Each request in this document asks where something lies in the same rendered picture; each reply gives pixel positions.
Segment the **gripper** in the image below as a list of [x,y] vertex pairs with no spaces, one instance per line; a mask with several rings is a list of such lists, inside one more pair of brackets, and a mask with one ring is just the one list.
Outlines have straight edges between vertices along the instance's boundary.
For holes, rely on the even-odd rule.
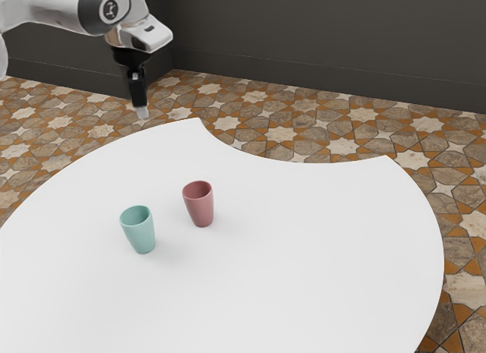
[[138,118],[147,118],[147,82],[144,63],[149,60],[149,54],[136,49],[114,46],[111,50],[115,62],[126,68],[131,102]]

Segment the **teal cup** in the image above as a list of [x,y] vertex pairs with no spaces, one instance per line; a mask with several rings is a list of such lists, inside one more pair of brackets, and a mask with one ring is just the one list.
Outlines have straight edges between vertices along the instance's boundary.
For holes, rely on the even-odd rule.
[[155,247],[153,217],[146,206],[131,206],[119,217],[119,222],[133,249],[139,254]]

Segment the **pink cup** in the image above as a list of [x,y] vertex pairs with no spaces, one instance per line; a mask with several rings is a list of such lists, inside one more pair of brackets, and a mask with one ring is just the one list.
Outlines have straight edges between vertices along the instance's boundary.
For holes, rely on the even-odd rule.
[[183,187],[182,196],[193,223],[198,227],[213,222],[213,189],[206,181],[193,181]]

